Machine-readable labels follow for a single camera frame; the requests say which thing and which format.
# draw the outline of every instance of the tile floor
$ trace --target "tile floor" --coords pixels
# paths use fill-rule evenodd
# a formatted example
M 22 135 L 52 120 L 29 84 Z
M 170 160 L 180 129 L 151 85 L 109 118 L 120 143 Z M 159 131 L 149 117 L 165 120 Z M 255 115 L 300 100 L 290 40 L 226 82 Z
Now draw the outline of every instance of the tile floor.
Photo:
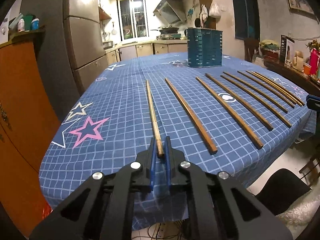
M 286 168 L 301 178 L 302 174 L 299 173 L 299 170 L 306 165 L 310 157 L 316 153 L 315 146 L 317 144 L 317 139 L 309 139 L 302 141 L 299 144 L 294 143 L 278 159 L 276 159 L 274 163 L 272 163 L 272 165 L 247 188 L 247 190 L 256 195 L 263 188 L 270 176 L 281 168 Z M 157 227 L 155 224 L 149 229 L 149 234 L 152 236 L 156 229 Z M 179 230 L 173 222 L 166 223 L 164 237 L 172 235 L 177 236 L 170 238 L 171 240 L 184 240 L 183 237 L 180 238 Z M 134 237 L 136 237 L 136 240 L 151 239 L 148 237 L 147 228 L 132 232 L 132 238 Z

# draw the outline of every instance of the kitchen window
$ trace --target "kitchen window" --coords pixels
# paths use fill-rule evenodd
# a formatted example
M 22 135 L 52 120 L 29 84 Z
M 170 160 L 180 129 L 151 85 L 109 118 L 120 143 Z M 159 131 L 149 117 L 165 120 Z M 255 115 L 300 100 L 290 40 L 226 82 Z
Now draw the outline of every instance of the kitchen window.
M 148 37 L 145 0 L 118 0 L 121 39 Z
M 257 0 L 233 0 L 236 38 L 260 40 L 260 19 Z

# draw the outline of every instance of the pink star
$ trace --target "pink star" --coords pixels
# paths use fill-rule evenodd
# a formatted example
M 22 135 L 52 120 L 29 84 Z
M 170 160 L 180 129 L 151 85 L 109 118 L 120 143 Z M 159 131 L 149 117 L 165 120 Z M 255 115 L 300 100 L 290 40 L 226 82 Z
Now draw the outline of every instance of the pink star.
M 100 121 L 97 121 L 97 122 L 93 122 L 91 117 L 88 116 L 87 119 L 84 122 L 84 125 L 82 127 L 69 132 L 69 133 L 72 133 L 72 134 L 75 134 L 75 135 L 78 136 L 77 141 L 76 141 L 75 145 L 73 146 L 73 148 L 77 147 L 80 143 L 82 143 L 87 138 L 103 140 L 103 138 L 101 137 L 100 133 L 98 132 L 98 128 L 100 126 L 102 126 L 105 121 L 107 121 L 109 119 L 110 119 L 110 117 L 108 117 L 106 119 L 103 119 L 103 120 L 100 120 Z M 87 133 L 85 131 L 84 132 L 80 132 L 81 130 L 84 130 L 84 129 L 87 128 L 88 123 L 90 124 L 90 126 L 94 126 L 94 125 L 97 124 L 97 126 L 95 128 L 93 128 L 93 132 L 95 134 L 90 134 L 90 133 Z

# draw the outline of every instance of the pink bottle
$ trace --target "pink bottle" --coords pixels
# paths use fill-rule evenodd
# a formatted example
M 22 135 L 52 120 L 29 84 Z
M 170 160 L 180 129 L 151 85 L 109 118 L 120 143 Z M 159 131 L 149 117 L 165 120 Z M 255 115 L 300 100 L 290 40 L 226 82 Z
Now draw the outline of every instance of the pink bottle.
M 316 74 L 318 68 L 318 54 L 319 52 L 313 48 L 312 52 L 310 53 L 310 75 Z

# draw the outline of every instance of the orange wooden door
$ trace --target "orange wooden door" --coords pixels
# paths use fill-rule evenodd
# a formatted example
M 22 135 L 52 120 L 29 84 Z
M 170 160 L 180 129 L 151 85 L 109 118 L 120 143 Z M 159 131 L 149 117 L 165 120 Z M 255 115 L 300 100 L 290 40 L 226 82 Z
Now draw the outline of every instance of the orange wooden door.
M 38 173 L 23 159 L 0 125 L 0 201 L 24 236 L 42 220 L 45 199 Z
M 0 49 L 0 102 L 11 129 L 1 115 L 0 123 L 21 155 L 39 171 L 60 122 L 44 91 L 31 41 Z

